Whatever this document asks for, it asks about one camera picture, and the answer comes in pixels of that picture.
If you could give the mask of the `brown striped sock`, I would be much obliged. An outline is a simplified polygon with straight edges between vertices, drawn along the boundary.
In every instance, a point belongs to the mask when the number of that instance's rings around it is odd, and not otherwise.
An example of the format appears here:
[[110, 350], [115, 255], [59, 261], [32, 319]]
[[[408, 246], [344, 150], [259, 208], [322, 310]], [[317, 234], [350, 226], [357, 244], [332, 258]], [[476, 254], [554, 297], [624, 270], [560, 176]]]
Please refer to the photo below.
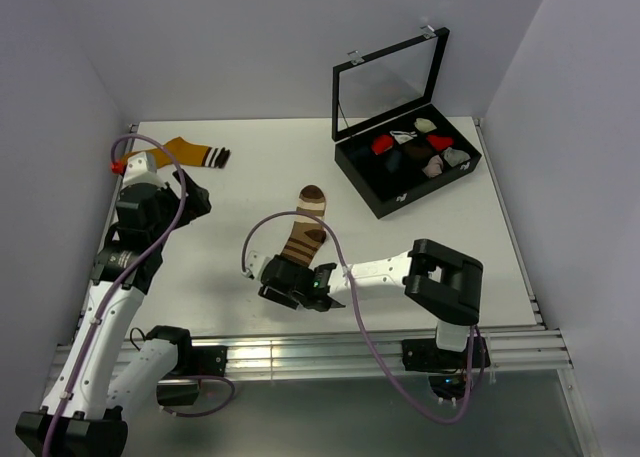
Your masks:
[[[316, 185], [307, 185], [299, 193], [297, 212], [323, 220], [326, 212], [326, 197]], [[303, 267], [309, 267], [316, 253], [326, 240], [324, 227], [307, 216], [296, 215], [291, 233], [281, 255]]]

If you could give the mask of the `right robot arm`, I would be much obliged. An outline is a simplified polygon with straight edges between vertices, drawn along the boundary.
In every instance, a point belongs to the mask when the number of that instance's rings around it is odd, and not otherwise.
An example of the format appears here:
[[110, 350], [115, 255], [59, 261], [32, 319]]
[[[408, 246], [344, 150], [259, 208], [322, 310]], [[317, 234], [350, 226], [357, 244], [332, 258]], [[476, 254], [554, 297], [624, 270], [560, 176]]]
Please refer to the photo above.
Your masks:
[[466, 356], [480, 320], [483, 272], [479, 260], [418, 239], [404, 253], [346, 267], [327, 263], [310, 269], [281, 255], [252, 251], [244, 275], [260, 284], [260, 297], [293, 310], [342, 309], [353, 301], [352, 287], [360, 300], [404, 295], [435, 317], [434, 358], [452, 367]]

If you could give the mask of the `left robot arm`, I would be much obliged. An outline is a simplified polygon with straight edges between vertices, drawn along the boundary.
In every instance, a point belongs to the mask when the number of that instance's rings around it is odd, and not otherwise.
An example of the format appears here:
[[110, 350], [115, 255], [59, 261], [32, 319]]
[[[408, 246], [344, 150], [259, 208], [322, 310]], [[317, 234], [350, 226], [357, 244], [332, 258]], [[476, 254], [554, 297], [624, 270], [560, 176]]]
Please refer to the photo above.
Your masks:
[[122, 372], [115, 366], [126, 331], [162, 264], [169, 233], [211, 210], [209, 194], [176, 170], [174, 193], [153, 170], [128, 168], [117, 220], [94, 260], [87, 307], [67, 360], [37, 411], [15, 433], [36, 456], [119, 456], [128, 422], [167, 375], [195, 363], [188, 330], [156, 326]]

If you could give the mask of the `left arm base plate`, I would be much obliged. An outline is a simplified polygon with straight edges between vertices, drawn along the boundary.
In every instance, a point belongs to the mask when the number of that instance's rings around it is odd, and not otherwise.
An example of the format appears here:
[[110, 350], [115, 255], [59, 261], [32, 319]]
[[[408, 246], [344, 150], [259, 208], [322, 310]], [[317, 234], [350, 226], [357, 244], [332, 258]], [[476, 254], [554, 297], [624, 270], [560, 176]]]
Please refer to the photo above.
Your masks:
[[224, 377], [228, 347], [224, 345], [194, 347], [190, 357], [190, 374]]

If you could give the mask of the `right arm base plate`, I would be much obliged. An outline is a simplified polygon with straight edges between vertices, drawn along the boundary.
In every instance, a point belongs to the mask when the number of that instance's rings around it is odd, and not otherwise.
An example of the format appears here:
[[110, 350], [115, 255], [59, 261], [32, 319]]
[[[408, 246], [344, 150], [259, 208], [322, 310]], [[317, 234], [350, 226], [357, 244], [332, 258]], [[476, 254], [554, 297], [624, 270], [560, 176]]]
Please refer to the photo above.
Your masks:
[[467, 366], [467, 350], [439, 349], [434, 338], [402, 340], [401, 350], [404, 369], [410, 372], [453, 374]]

